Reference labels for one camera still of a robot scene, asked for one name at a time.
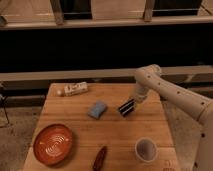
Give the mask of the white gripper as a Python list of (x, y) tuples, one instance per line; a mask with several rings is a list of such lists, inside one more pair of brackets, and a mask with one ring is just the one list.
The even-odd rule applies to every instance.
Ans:
[(145, 86), (136, 85), (134, 88), (133, 97), (137, 103), (142, 103), (148, 96), (149, 89)]

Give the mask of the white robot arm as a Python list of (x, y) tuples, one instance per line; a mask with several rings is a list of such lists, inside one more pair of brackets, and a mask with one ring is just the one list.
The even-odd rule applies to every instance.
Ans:
[(193, 171), (213, 171), (213, 99), (162, 79), (161, 72), (161, 68), (155, 64), (138, 68), (134, 75), (133, 99), (142, 103), (152, 89), (201, 124)]

